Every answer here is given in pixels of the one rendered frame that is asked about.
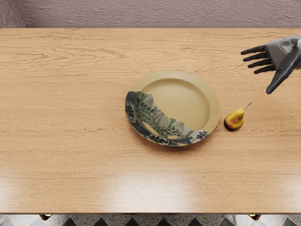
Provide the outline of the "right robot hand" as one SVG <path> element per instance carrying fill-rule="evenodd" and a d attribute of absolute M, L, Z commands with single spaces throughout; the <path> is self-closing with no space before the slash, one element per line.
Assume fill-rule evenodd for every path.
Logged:
<path fill-rule="evenodd" d="M 274 71 L 271 83 L 266 93 L 271 94 L 293 70 L 301 69 L 301 34 L 277 40 L 271 40 L 265 45 L 244 50 L 241 55 L 251 54 L 243 59 L 244 62 L 256 60 L 248 68 L 260 66 L 254 74 Z"/>

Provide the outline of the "beige plate with printed pattern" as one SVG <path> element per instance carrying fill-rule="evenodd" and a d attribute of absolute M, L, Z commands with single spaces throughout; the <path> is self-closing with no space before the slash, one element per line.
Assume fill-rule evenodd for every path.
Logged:
<path fill-rule="evenodd" d="M 125 112 L 143 138 L 164 146 L 186 146 L 208 137 L 220 121 L 221 105 L 203 79 L 182 71 L 149 73 L 127 93 Z"/>

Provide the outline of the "yellow red pear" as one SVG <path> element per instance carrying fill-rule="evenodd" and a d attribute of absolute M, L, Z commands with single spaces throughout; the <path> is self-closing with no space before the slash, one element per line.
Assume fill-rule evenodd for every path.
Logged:
<path fill-rule="evenodd" d="M 228 114 L 224 118 L 224 126 L 229 131 L 235 131 L 242 127 L 244 123 L 244 114 L 246 109 L 251 105 L 252 103 L 249 103 L 245 108 L 243 109 L 237 109 L 236 111 Z"/>

